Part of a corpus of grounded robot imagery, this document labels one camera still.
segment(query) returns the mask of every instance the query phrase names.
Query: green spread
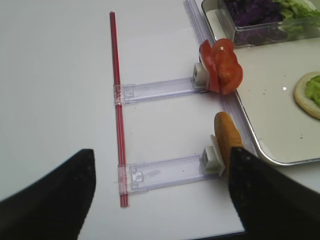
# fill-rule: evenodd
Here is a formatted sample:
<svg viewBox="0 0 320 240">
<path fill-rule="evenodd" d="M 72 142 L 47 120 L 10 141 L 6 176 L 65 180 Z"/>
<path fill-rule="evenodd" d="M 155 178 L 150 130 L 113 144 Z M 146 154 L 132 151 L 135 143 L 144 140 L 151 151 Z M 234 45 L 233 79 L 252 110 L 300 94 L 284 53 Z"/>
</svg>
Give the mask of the green spread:
<svg viewBox="0 0 320 240">
<path fill-rule="evenodd" d="M 305 96 L 320 107 L 320 75 L 311 78 L 306 83 Z"/>
</svg>

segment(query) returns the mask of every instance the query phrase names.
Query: clear plastic container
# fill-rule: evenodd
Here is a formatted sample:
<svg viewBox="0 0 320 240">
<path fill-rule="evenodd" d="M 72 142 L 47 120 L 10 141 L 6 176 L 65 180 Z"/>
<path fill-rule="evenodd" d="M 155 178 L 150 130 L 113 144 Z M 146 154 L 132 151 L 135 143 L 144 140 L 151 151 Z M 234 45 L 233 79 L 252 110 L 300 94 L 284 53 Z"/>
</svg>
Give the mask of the clear plastic container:
<svg viewBox="0 0 320 240">
<path fill-rule="evenodd" d="M 313 9 L 320 9 L 320 0 L 307 1 Z M 216 15 L 226 37 L 236 47 L 264 45 L 320 37 L 320 17 L 311 17 L 251 26 L 237 26 L 225 0 L 204 0 L 202 8 L 217 8 Z"/>
</svg>

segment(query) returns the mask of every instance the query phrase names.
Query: bread slice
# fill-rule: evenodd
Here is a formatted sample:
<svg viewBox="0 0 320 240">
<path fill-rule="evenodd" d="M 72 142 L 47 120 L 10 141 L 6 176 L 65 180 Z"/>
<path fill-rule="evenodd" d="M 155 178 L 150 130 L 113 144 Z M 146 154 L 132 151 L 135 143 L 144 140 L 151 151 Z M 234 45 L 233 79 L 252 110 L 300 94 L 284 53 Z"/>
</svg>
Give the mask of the bread slice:
<svg viewBox="0 0 320 240">
<path fill-rule="evenodd" d="M 214 118 L 214 132 L 225 164 L 225 175 L 229 179 L 230 154 L 232 147 L 244 147 L 234 121 L 226 112 L 219 112 Z"/>
<path fill-rule="evenodd" d="M 304 75 L 295 86 L 294 99 L 308 114 L 320 119 L 320 106 L 306 97 L 306 83 L 318 75 L 320 75 L 320 71 L 312 71 Z"/>
</svg>

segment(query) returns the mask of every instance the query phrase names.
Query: white table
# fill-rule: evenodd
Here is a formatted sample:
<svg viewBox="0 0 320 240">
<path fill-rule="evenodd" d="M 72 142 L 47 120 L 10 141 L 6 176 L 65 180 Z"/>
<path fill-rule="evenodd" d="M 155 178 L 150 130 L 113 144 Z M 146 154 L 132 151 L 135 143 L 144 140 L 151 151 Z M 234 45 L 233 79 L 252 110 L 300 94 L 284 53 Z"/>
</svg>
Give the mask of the white table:
<svg viewBox="0 0 320 240">
<path fill-rule="evenodd" d="M 129 208 L 120 208 L 110 11 L 116 12 L 123 84 L 190 76 L 198 47 L 181 0 L 2 0 L 0 200 L 92 148 L 97 186 L 79 239 L 175 240 L 242 231 L 220 180 L 135 195 Z M 209 95 L 125 106 L 128 163 L 201 153 L 218 110 Z M 281 171 L 320 192 L 320 163 Z"/>
</svg>

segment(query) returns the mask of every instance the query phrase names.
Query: red straw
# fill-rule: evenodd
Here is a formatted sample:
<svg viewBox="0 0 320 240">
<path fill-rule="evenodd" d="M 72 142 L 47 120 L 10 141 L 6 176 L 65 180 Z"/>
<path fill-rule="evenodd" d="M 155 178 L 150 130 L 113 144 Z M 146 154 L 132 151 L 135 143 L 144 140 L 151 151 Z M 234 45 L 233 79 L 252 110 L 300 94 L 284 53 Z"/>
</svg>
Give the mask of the red straw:
<svg viewBox="0 0 320 240">
<path fill-rule="evenodd" d="M 113 78 L 114 85 L 120 85 L 120 71 L 119 71 L 119 56 L 118 56 L 118 44 L 117 44 L 117 25 L 116 14 L 110 12 L 110 28 L 111 28 L 111 41 L 112 41 L 112 63 L 113 63 Z M 118 158 L 119 165 L 126 165 L 126 147 L 125 147 L 125 131 L 124 131 L 124 117 L 122 113 L 121 104 L 115 106 L 116 116 L 116 137 L 118 144 Z M 122 208 L 129 207 L 128 194 L 120 195 L 120 206 Z"/>
</svg>

